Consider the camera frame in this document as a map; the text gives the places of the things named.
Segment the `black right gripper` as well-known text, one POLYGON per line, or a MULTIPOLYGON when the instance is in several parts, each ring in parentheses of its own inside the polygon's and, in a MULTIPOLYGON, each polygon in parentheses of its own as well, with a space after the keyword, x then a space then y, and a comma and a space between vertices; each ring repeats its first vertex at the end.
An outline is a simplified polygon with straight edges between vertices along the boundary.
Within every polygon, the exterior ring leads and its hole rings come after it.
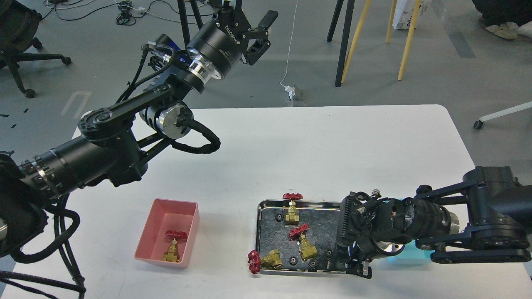
POLYGON ((336 242, 340 247, 347 247, 350 256, 345 263, 346 274, 371 279, 372 260, 394 257, 405 249, 404 244, 372 236, 376 227, 372 221, 377 212, 384 212, 389 201, 378 192, 368 195, 353 191, 342 200, 336 242))

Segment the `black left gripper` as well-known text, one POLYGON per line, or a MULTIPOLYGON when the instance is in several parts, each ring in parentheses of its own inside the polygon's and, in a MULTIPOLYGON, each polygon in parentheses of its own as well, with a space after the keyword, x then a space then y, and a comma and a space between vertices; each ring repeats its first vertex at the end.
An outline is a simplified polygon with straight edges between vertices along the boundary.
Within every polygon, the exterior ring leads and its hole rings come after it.
POLYGON ((252 66, 271 46, 268 29, 278 17, 277 11, 268 11, 256 28, 251 28, 244 17, 242 0, 208 0, 213 9, 211 20, 203 25, 186 46, 191 56, 201 55, 215 67, 216 79, 224 77, 232 70, 243 53, 243 62, 252 66), (241 40, 254 40, 253 45, 241 40))

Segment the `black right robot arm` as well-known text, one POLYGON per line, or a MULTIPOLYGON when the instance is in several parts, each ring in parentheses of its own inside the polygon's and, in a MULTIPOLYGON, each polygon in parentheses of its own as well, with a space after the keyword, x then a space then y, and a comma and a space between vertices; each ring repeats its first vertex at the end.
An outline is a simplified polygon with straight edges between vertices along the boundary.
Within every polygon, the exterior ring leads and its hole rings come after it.
POLYGON ((480 166, 455 185, 420 185, 414 197, 351 192, 340 205, 336 241, 347 248, 346 272, 367 279, 371 261, 412 241, 439 264, 528 262, 531 196, 509 167, 480 166))

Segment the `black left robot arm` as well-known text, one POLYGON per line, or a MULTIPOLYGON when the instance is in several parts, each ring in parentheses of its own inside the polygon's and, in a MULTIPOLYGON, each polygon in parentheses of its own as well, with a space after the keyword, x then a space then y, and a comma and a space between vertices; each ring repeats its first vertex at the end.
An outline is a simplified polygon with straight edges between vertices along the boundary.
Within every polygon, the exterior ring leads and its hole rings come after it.
POLYGON ((242 1, 209 0, 210 22, 185 46, 168 36, 142 46, 139 68, 116 103, 93 110, 79 123, 80 136, 21 164, 1 155, 1 256, 30 264, 59 252, 73 284, 44 277, 1 272, 1 282, 53 298, 19 281, 69 289, 85 296, 85 280, 69 238, 81 220, 66 208, 72 191, 107 179, 118 187, 141 180, 148 162, 166 147, 192 154, 220 148, 218 136, 194 119, 184 103, 191 91, 204 91, 210 79, 224 79, 238 61, 252 66, 270 48, 268 29, 278 17, 268 11, 252 27, 242 1))

